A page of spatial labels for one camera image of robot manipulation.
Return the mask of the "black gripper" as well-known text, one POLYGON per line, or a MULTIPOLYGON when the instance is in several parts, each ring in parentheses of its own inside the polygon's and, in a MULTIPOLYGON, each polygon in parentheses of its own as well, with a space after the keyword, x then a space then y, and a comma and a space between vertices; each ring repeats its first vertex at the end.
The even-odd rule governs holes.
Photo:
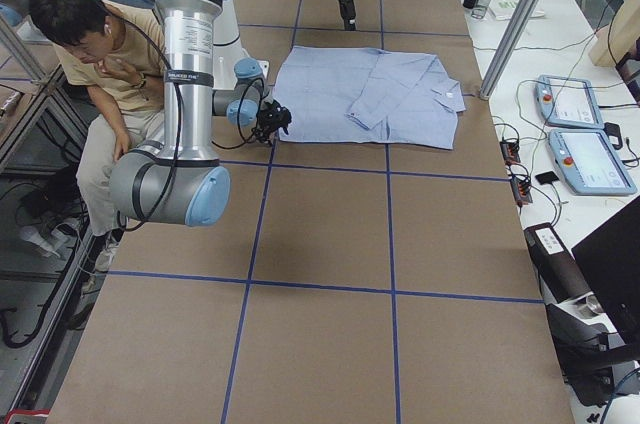
POLYGON ((254 137, 260 143, 271 144, 271 136, 282 129, 289 134, 288 127, 291 124, 291 113, 288 108, 277 100, 266 103, 256 115, 257 125, 254 128, 254 137))
POLYGON ((356 29, 356 8, 353 0, 337 0, 345 30, 356 29))

